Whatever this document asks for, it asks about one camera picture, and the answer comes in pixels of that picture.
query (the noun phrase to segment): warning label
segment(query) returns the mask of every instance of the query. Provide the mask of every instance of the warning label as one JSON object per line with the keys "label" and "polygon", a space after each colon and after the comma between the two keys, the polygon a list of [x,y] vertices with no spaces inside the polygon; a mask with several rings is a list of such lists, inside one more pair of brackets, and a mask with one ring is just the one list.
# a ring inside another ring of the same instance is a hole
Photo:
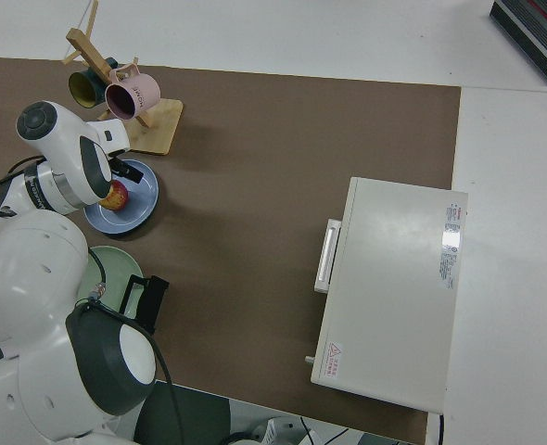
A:
{"label": "warning label", "polygon": [[324,360],[324,376],[329,378],[337,378],[339,373],[339,364],[341,361],[341,351],[343,346],[340,343],[330,341],[327,343],[327,350]]}
{"label": "warning label", "polygon": [[448,289],[454,288],[457,276],[457,259],[461,247],[462,211],[463,209],[457,203],[452,203],[445,213],[439,274],[440,284]]}

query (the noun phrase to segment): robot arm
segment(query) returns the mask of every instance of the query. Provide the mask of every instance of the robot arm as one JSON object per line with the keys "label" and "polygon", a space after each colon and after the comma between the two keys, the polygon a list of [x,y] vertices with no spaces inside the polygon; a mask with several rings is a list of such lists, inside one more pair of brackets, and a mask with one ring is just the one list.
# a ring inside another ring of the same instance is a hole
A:
{"label": "robot arm", "polygon": [[16,129],[45,160],[2,185],[0,209],[18,214],[43,209],[65,215],[106,197],[111,172],[136,182],[142,177],[117,159],[130,149],[120,120],[85,122],[59,104],[41,101],[20,113]]}
{"label": "robot arm", "polygon": [[106,196],[127,133],[52,102],[25,108],[17,129],[45,161],[0,197],[0,443],[132,443],[99,429],[149,394],[154,353],[98,301],[74,309],[87,246],[63,216]]}

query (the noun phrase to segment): wooden base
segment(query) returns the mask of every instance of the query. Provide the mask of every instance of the wooden base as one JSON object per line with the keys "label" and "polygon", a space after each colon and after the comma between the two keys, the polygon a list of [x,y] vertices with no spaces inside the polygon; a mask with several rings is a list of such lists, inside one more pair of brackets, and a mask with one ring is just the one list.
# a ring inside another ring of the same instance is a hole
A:
{"label": "wooden base", "polygon": [[[132,119],[123,121],[132,151],[166,155],[171,149],[174,132],[183,113],[183,102],[175,99],[161,99],[157,105],[147,111],[151,128],[144,127]],[[112,114],[104,113],[99,119],[109,119]]]}

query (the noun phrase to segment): mug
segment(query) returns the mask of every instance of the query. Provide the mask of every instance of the mug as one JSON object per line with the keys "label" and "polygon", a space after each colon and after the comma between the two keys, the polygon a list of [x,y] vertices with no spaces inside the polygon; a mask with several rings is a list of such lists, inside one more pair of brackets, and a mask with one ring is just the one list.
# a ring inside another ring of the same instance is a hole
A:
{"label": "mug", "polygon": [[[111,68],[117,68],[117,60],[113,57],[106,59]],[[74,100],[85,108],[92,108],[105,102],[107,86],[91,68],[74,72],[68,79],[70,93]]]}
{"label": "mug", "polygon": [[[124,79],[119,79],[117,76],[117,73],[121,71],[127,74]],[[148,74],[140,73],[134,63],[111,70],[109,78],[112,84],[105,92],[107,106],[119,119],[124,121],[133,119],[160,101],[158,83]]]}

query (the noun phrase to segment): red apple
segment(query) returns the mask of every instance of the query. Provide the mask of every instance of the red apple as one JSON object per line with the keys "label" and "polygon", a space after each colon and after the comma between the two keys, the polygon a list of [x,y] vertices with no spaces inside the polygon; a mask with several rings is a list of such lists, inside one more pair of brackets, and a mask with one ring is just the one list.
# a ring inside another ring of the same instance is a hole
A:
{"label": "red apple", "polygon": [[113,179],[110,182],[110,189],[107,197],[101,199],[98,204],[107,210],[117,211],[125,207],[128,197],[129,196],[125,185],[123,185],[120,181]]}

